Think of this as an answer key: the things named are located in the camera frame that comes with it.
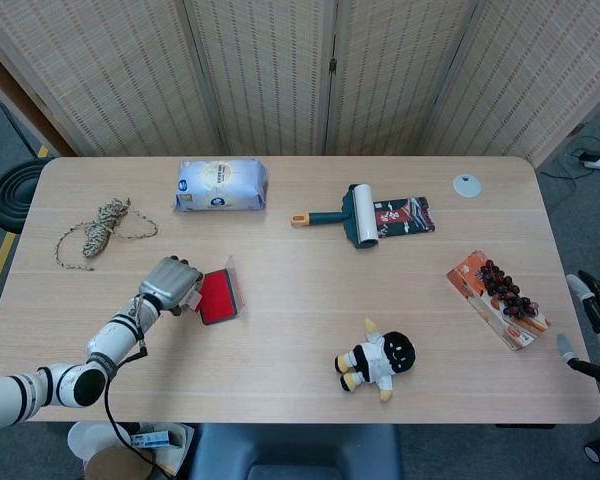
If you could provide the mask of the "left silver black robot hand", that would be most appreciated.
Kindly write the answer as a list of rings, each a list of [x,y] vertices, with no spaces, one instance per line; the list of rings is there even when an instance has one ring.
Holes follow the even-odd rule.
[[[140,284],[139,293],[153,301],[158,311],[180,316],[183,300],[202,279],[203,273],[186,259],[171,255],[164,257],[146,276]]]

